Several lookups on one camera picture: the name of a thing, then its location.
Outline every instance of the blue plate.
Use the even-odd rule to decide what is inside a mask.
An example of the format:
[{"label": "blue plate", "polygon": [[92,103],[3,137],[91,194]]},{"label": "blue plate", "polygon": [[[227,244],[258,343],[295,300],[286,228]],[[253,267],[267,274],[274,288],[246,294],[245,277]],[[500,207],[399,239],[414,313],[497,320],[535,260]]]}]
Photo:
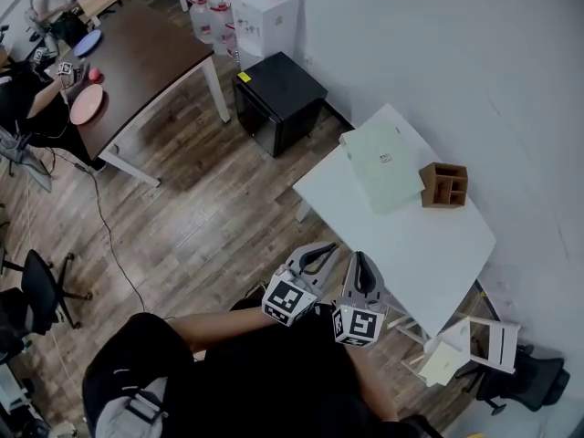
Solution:
[{"label": "blue plate", "polygon": [[95,31],[91,31],[85,37],[83,37],[79,43],[73,49],[73,54],[75,57],[83,57],[84,55],[88,54],[93,47],[95,47],[99,40],[101,39],[101,31],[96,29]]}]

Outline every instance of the hand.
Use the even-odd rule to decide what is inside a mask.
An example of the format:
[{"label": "hand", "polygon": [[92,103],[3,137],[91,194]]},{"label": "hand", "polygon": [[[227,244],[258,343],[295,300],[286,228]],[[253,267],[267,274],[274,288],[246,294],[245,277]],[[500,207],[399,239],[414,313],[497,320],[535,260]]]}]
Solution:
[{"label": "hand", "polygon": [[71,71],[69,75],[57,75],[56,79],[60,80],[61,87],[63,89],[69,89],[72,86],[75,86],[77,83],[79,83],[79,80],[76,79],[75,76],[75,69],[73,69],[73,71]]}]

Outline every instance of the wooden floor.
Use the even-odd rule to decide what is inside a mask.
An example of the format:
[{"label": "wooden floor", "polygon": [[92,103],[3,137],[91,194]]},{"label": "wooden floor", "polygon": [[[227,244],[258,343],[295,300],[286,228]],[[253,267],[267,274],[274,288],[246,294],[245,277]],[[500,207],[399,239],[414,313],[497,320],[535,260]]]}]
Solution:
[{"label": "wooden floor", "polygon": [[[175,24],[190,24],[177,0],[151,0],[150,6]],[[214,61],[234,118],[229,124],[219,119],[203,78],[194,77],[151,113],[139,133],[119,143],[123,156],[161,177],[162,185],[151,188],[114,168],[97,175],[120,263],[147,309],[161,317],[228,309],[257,280],[269,280],[295,247],[336,239],[315,215],[302,224],[295,221],[299,198],[291,185],[339,144],[339,123],[323,114],[310,138],[274,160],[235,120],[230,84],[235,64],[220,57]],[[47,152],[39,154],[50,164]],[[70,420],[83,434],[87,429],[76,393],[83,373],[141,305],[114,262],[91,178],[59,158],[53,178],[52,194],[30,183],[27,204],[26,176],[17,171],[11,179],[6,163],[0,163],[0,202],[12,221],[5,247],[22,263],[32,246],[57,268],[68,252],[74,253],[67,288],[80,294],[91,291],[94,299],[69,303],[83,329],[72,330],[64,323],[53,327],[71,381],[50,334],[34,336],[15,369],[40,379],[35,401],[49,422]],[[343,257],[348,254],[343,246]],[[340,264],[331,278],[331,291],[338,289],[344,266]],[[0,279],[2,289],[19,283],[15,273]],[[476,296],[469,294],[466,304]],[[482,310],[481,302],[475,313]],[[423,413],[444,429],[471,400],[461,393],[466,380],[425,388],[400,364],[413,349],[409,339],[391,332],[383,334],[370,355],[401,413]]]}]

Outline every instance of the white table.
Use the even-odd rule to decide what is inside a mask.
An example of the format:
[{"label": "white table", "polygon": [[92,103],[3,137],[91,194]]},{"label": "white table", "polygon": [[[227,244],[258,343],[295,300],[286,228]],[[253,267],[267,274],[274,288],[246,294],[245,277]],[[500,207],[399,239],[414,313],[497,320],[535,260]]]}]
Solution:
[{"label": "white table", "polygon": [[[384,106],[362,128],[373,121],[398,129],[418,169],[440,162],[392,106]],[[456,311],[495,246],[493,233],[468,197],[464,207],[433,209],[422,208],[416,195],[391,214],[374,214],[340,146],[294,189],[303,198],[298,221],[312,209],[352,251],[369,255],[387,289],[430,337]]]},{"label": "white table", "polygon": [[19,407],[26,406],[33,417],[40,419],[33,403],[28,399],[28,393],[29,391],[20,386],[10,367],[5,363],[0,365],[0,406],[6,413],[11,414]]}]

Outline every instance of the red object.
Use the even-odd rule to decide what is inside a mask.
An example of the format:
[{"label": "red object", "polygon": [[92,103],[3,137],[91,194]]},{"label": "red object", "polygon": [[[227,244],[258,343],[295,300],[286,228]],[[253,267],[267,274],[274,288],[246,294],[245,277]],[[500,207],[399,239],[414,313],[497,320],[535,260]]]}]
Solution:
[{"label": "red object", "polygon": [[221,2],[219,2],[219,5],[209,6],[209,9],[217,12],[227,11],[229,8],[231,8],[231,0],[229,0],[228,3],[229,5],[227,4],[227,2],[225,2],[225,0],[221,0]]},{"label": "red object", "polygon": [[101,71],[99,71],[97,68],[93,68],[92,70],[89,71],[89,80],[96,82],[99,78],[101,77]]}]

